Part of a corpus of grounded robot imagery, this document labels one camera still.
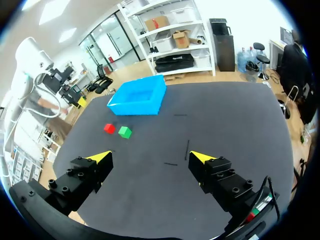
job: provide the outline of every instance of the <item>desk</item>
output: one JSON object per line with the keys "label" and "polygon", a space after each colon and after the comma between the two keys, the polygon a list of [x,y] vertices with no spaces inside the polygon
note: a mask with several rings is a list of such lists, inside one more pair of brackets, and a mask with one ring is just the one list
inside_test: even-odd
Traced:
{"label": "desk", "polygon": [[280,41],[269,40],[270,64],[269,68],[276,70],[278,64],[278,54],[283,54],[286,44]]}
{"label": "desk", "polygon": [[[264,84],[209,82],[167,86],[155,116],[115,116],[111,95],[86,107],[53,164],[57,177],[70,161],[112,150],[114,168],[97,194],[77,211],[95,229],[122,236],[210,239],[231,219],[204,194],[185,161],[189,150],[224,156],[257,191],[266,175],[282,212],[293,184],[293,153],[286,120]],[[103,131],[106,123],[132,129],[130,139]],[[269,227],[277,218],[273,210]]]}
{"label": "desk", "polygon": [[73,87],[74,85],[78,85],[78,87],[82,90],[86,85],[91,83],[93,80],[94,78],[91,75],[91,73],[87,72],[86,74],[82,75],[78,80],[73,81],[70,87]]}

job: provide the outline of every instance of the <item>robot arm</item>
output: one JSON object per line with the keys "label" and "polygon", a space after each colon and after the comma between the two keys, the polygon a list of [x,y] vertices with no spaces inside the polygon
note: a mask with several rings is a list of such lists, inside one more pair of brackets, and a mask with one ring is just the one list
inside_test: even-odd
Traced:
{"label": "robot arm", "polygon": [[[25,104],[29,95],[34,88],[53,95],[51,92],[39,87],[38,85],[42,83],[43,77],[41,76],[43,74],[50,74],[49,71],[53,68],[54,63],[50,57],[42,49],[40,49],[32,37],[28,37],[21,42],[16,50],[15,59],[16,71],[14,73],[11,89],[9,91],[9,98],[11,99],[10,101],[7,101],[5,105],[1,106],[7,109],[3,123],[3,154],[0,156],[0,165],[2,170],[2,174],[0,172],[0,175],[5,189],[8,189],[8,186],[10,187],[10,184],[5,184],[10,182],[8,178],[9,171],[7,168],[7,163],[12,161],[11,152],[14,143],[14,133],[20,116],[22,115],[23,111],[32,111],[43,115],[33,109],[25,108]],[[52,116],[43,115],[44,117],[55,118],[60,114],[60,103],[56,97],[55,99],[58,103],[58,113]]]}

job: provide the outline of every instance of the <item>glass wall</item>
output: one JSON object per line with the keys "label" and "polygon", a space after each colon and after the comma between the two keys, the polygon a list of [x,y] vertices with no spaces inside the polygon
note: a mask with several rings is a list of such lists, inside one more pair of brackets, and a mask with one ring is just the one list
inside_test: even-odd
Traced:
{"label": "glass wall", "polygon": [[102,53],[101,49],[99,48],[98,44],[91,36],[91,34],[80,43],[80,48],[85,52],[85,54],[87,54],[88,58],[90,59],[89,63],[87,63],[87,67],[94,75],[98,74],[97,66],[101,64],[106,70],[106,73],[113,71],[112,66],[109,64],[108,60]]}
{"label": "glass wall", "polygon": [[[80,44],[92,63],[103,64],[103,67],[108,67],[111,72],[144,59],[133,34],[130,30],[128,32],[128,29],[126,31],[118,16],[123,19],[120,12],[111,15]],[[142,29],[142,25],[138,24],[137,31]]]}

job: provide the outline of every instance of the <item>ceiling light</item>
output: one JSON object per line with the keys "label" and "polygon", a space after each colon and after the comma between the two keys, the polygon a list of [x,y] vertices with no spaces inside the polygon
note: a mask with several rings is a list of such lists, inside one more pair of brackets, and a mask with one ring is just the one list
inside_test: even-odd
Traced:
{"label": "ceiling light", "polygon": [[59,43],[62,43],[64,41],[68,40],[69,38],[71,38],[76,30],[77,30],[77,28],[75,27],[75,28],[72,28],[70,30],[64,31],[61,34],[61,37],[59,39]]}
{"label": "ceiling light", "polygon": [[22,7],[22,11],[25,11],[25,10],[31,8],[33,5],[35,5],[39,1],[40,0],[27,0],[27,1],[25,1],[25,4]]}
{"label": "ceiling light", "polygon": [[43,9],[39,25],[59,17],[67,7],[70,0],[53,0],[48,2]]}

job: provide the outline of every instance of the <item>green cube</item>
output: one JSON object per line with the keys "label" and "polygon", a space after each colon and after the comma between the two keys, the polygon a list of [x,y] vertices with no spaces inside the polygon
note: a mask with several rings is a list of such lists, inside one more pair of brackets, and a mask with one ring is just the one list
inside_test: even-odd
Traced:
{"label": "green cube", "polygon": [[132,131],[127,126],[122,126],[119,130],[119,135],[124,139],[129,139]]}

